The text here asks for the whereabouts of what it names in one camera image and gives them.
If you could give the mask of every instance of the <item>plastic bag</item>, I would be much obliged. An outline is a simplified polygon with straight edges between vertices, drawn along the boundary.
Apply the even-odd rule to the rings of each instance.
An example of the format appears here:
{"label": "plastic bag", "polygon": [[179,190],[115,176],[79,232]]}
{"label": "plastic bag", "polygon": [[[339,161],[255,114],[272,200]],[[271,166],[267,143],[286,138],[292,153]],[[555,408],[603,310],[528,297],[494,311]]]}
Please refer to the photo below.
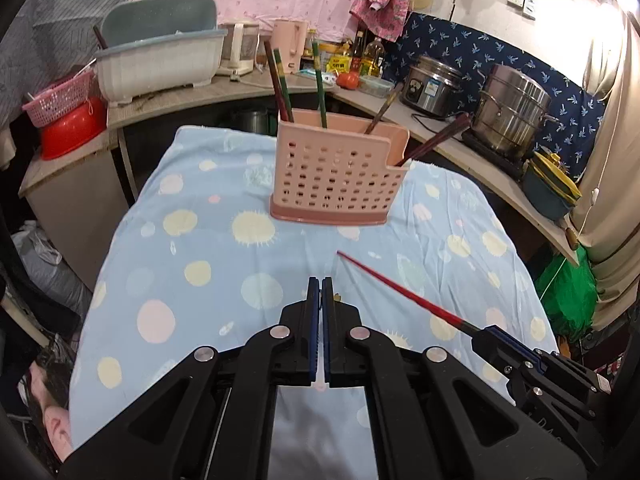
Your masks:
{"label": "plastic bag", "polygon": [[52,300],[84,320],[91,303],[91,292],[63,261],[36,222],[25,222],[11,239],[31,281]]}
{"label": "plastic bag", "polygon": [[[587,251],[579,246],[579,266],[564,264],[549,286],[542,306],[555,334],[576,341],[591,326],[591,318],[598,301],[596,281],[589,267]],[[549,281],[558,271],[564,257],[557,255],[536,280],[536,292],[542,294]]]}

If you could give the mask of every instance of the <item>blue patterned fabric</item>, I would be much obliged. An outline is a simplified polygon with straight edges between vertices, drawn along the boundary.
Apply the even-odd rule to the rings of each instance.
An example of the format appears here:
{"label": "blue patterned fabric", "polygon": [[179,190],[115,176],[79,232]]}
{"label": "blue patterned fabric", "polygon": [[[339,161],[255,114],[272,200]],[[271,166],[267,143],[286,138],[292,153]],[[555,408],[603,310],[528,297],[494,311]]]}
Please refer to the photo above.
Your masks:
{"label": "blue patterned fabric", "polygon": [[555,68],[524,50],[474,28],[413,12],[396,43],[386,43],[383,78],[404,79],[418,56],[426,54],[460,70],[462,89],[455,110],[473,112],[485,75],[494,63],[512,66],[535,79],[551,96],[549,114],[559,124],[545,121],[536,135],[536,147],[560,155],[569,175],[578,179],[591,155],[605,106]]}
{"label": "blue patterned fabric", "polygon": [[[331,276],[396,345],[442,346],[503,396],[471,339],[336,255],[341,249],[477,326],[557,350],[527,269],[478,186],[414,162],[379,226],[273,219],[272,137],[183,126],[122,219],[82,328],[70,383],[79,447],[200,345],[225,351],[274,325]],[[372,480],[362,388],[329,389],[322,341],[310,388],[278,389],[269,479]]]}

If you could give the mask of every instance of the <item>tomato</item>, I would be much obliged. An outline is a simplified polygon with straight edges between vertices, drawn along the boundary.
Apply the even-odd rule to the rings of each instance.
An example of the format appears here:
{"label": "tomato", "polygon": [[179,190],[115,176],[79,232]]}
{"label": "tomato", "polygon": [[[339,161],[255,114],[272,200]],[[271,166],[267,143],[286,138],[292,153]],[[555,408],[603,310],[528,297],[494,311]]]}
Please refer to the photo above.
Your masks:
{"label": "tomato", "polygon": [[341,88],[355,90],[360,82],[360,77],[357,72],[345,72],[338,75],[338,79],[335,82]]}

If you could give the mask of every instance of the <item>stainless steel pot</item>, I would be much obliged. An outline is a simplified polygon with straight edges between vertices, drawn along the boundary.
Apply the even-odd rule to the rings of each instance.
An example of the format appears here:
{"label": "stainless steel pot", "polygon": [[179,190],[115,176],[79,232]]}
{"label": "stainless steel pot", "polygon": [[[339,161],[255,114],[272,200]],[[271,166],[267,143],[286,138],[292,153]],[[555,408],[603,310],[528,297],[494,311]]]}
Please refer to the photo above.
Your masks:
{"label": "stainless steel pot", "polygon": [[471,125],[475,134],[496,152],[521,159],[545,120],[551,97],[537,82],[509,66],[494,64],[480,91]]}
{"label": "stainless steel pot", "polygon": [[449,114],[453,92],[460,89],[462,74],[455,68],[420,56],[409,70],[402,91],[402,102],[437,117]]}
{"label": "stainless steel pot", "polygon": [[269,114],[266,110],[234,112],[231,127],[240,132],[269,135]]}

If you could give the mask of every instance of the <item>polka dot tablecloth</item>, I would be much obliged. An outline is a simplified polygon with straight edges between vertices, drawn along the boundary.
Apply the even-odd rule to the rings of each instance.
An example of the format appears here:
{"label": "polka dot tablecloth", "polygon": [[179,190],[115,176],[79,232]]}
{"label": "polka dot tablecloth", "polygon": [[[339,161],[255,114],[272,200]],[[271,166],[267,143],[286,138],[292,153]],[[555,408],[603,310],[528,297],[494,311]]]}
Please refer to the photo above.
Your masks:
{"label": "polka dot tablecloth", "polygon": [[[339,248],[478,326],[555,350],[513,243],[478,187],[414,162],[383,226],[270,217],[275,141],[182,127],[123,218],[102,267],[70,388],[74,447],[200,345],[243,345],[331,276],[365,325],[399,347],[443,346],[505,397],[505,380],[470,339],[339,259]],[[361,389],[280,388],[271,478],[374,479]]]}

